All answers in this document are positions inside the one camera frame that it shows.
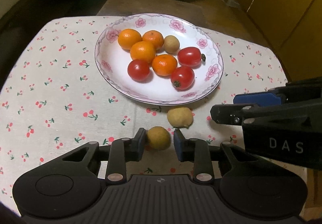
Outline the brown longan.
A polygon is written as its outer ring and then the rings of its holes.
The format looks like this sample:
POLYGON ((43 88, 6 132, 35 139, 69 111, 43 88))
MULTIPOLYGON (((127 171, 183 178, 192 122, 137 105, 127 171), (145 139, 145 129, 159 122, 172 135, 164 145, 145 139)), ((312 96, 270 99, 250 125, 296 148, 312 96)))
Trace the brown longan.
POLYGON ((164 38, 164 50, 167 53, 175 53, 179 50, 179 48, 180 42, 175 36, 168 35, 164 38))

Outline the cherry print tablecloth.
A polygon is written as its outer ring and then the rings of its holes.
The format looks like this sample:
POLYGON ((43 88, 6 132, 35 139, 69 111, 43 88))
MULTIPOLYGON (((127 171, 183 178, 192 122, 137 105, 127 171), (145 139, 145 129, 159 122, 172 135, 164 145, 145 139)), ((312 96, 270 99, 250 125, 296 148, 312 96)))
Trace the cherry print tablecloth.
POLYGON ((12 187, 19 176, 90 141, 110 145, 133 137, 139 128, 160 126, 170 134, 164 102, 184 100, 193 124, 187 138, 210 145, 243 146, 238 126, 216 124, 215 104, 230 104, 237 94, 266 91, 287 82, 281 63, 265 47, 178 17, 72 17, 48 22, 23 51, 1 90, 1 202, 16 210, 12 187), (176 91, 169 79, 153 76, 137 84, 143 103, 128 98, 103 78, 95 46, 118 46, 126 28, 156 30, 178 38, 181 47, 198 47, 208 63, 195 70, 194 88, 176 91))

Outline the brown wooden cabinet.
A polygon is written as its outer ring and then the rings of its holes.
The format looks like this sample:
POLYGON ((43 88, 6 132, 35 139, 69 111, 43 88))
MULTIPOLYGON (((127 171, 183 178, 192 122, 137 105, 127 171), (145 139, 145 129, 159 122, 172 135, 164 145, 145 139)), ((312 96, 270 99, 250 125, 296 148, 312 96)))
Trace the brown wooden cabinet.
POLYGON ((236 0, 292 81, 321 76, 321 0, 236 0))

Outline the white floral plate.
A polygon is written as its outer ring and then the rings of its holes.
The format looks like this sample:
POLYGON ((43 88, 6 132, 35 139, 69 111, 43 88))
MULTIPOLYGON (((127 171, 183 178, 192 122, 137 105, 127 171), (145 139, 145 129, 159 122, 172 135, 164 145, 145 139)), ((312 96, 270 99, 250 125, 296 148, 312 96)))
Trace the white floral plate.
POLYGON ((95 47, 100 74, 118 92, 163 106, 200 100, 223 76, 222 55, 205 31, 169 15, 121 18, 100 35, 95 47))

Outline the dark low wooden table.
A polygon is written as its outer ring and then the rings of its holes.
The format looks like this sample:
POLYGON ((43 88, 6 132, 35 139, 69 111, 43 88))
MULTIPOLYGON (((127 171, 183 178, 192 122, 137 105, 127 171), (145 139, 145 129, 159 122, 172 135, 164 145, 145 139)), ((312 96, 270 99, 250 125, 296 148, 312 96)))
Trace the dark low wooden table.
POLYGON ((237 5, 224 0, 107 0, 99 16, 130 16, 162 13, 184 19, 196 26, 268 47, 269 44, 237 5))

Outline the orange mandarin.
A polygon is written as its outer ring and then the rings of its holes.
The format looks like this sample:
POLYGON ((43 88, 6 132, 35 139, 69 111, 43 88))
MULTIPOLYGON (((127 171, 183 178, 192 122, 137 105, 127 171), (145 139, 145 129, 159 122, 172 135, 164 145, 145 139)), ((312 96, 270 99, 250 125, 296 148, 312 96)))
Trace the orange mandarin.
POLYGON ((145 32, 142 36, 142 40, 153 44, 156 51, 160 50, 164 45, 163 35, 156 30, 150 30, 145 32))
POLYGON ((153 59, 152 68, 157 75, 167 77, 177 68, 177 60, 172 55, 161 54, 153 59))
POLYGON ((132 45, 130 57, 133 60, 143 60, 150 64, 156 56, 156 50, 151 42, 140 41, 132 45))
POLYGON ((118 35, 118 44, 122 49, 128 51, 134 44, 140 41, 142 41, 142 36, 134 29, 124 29, 118 35))

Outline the yellow longan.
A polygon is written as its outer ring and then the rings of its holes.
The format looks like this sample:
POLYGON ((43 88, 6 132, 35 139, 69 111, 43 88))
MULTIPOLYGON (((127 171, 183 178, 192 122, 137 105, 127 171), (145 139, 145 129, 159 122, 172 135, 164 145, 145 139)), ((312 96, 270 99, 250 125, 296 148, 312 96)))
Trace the yellow longan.
POLYGON ((193 123, 193 114, 187 107, 173 108, 167 112, 167 119, 175 128, 188 128, 193 123))
POLYGON ((171 145, 170 133, 161 126, 155 126, 147 132, 147 144, 155 150, 166 150, 171 145))

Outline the red tomato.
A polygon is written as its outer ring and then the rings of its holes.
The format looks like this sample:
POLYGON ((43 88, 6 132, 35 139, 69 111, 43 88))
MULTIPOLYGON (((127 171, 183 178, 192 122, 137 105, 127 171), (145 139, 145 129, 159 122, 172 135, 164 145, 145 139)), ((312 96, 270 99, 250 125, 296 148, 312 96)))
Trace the red tomato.
POLYGON ((129 63, 127 72, 132 80, 142 82, 149 76, 150 66, 144 60, 135 59, 129 63))
POLYGON ((176 90, 186 90, 194 83, 195 74, 192 68, 181 66, 176 68, 170 76, 172 86, 176 90))
POLYGON ((177 59, 182 66, 196 67, 206 61, 206 56, 197 47, 186 47, 178 52, 177 59))

